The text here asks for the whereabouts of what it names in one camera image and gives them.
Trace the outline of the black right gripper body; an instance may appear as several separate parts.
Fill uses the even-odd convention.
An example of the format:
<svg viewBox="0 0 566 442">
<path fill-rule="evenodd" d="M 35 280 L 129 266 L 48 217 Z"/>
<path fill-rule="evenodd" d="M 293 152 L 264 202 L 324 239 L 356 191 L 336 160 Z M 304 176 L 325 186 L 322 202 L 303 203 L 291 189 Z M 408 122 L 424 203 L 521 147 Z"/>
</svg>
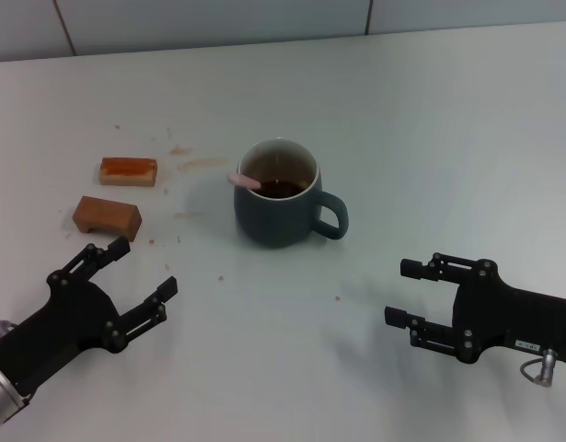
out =
<svg viewBox="0 0 566 442">
<path fill-rule="evenodd" d="M 507 285 L 495 262 L 478 260 L 456 292 L 456 358 L 466 364 L 495 346 L 533 355 L 552 350 L 566 363 L 566 299 Z"/>
</svg>

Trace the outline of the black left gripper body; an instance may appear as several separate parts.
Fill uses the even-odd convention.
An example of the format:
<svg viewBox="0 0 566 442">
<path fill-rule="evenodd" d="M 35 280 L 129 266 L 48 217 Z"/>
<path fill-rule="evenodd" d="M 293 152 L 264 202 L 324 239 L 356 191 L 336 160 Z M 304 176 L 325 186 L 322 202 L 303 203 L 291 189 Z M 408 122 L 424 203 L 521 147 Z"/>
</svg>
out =
<svg viewBox="0 0 566 442">
<path fill-rule="evenodd" d="M 0 371 L 27 397 L 86 350 L 126 348 L 121 315 L 92 276 L 50 275 L 47 303 L 0 337 Z"/>
</svg>

